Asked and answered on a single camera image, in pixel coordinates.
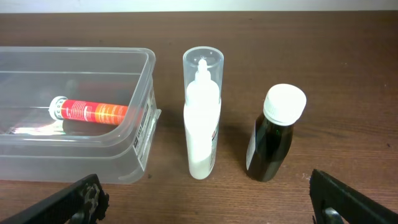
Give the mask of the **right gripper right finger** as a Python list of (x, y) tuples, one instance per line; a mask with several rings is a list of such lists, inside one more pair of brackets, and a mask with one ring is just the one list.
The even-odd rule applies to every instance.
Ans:
[(397, 214), (322, 170), (312, 171), (313, 222), (395, 224)]

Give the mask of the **orange tablet tube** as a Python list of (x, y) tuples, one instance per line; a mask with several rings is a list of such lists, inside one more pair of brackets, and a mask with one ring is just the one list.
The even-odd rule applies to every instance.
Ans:
[(127, 113), (127, 106), (69, 100), (56, 96), (50, 103), (49, 114), (54, 120), (74, 120), (89, 123), (120, 125)]

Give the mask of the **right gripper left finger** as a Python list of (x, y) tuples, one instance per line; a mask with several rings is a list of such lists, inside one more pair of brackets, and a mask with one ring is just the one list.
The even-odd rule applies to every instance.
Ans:
[(96, 224), (105, 218), (108, 207), (109, 194), (98, 176), (90, 174), (1, 224)]

